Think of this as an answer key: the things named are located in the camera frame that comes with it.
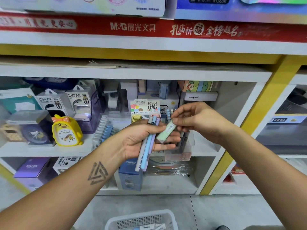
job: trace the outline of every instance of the tattoo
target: tattoo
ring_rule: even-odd
[[[92,181],[91,185],[94,185],[99,182],[103,182],[108,175],[108,171],[103,166],[103,164],[101,162],[98,162],[98,164],[95,162],[87,180]]]

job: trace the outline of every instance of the floor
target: floor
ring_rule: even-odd
[[[0,177],[0,210],[23,194]],[[76,221],[76,230],[104,230],[115,216],[170,209],[179,230],[280,230],[281,223],[262,196],[129,195],[96,196]]]

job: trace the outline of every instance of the hand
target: hand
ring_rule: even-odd
[[[226,132],[235,125],[204,102],[184,104],[172,114],[179,131],[195,130],[213,143],[221,144]]]
[[[149,125],[147,122],[148,120],[136,121],[114,135],[114,137],[117,137],[117,143],[122,143],[125,160],[138,157],[142,140],[149,134],[158,134],[166,128],[166,125],[162,122],[159,123],[159,126]],[[165,143],[170,142],[180,142],[180,133],[173,131]],[[152,151],[174,149],[176,147],[174,143],[160,144],[159,142],[155,142]]]

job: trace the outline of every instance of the plastic basket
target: plastic basket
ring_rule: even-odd
[[[163,223],[166,230],[178,230],[173,212],[167,209],[113,217],[108,220],[104,230],[133,230],[142,225]]]

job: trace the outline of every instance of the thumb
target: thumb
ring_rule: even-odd
[[[145,130],[151,135],[160,133],[166,129],[166,126],[155,126],[149,124],[146,124],[145,127],[146,127]]]
[[[194,116],[183,117],[183,118],[173,118],[173,123],[177,126],[183,126],[183,127],[194,126]]]

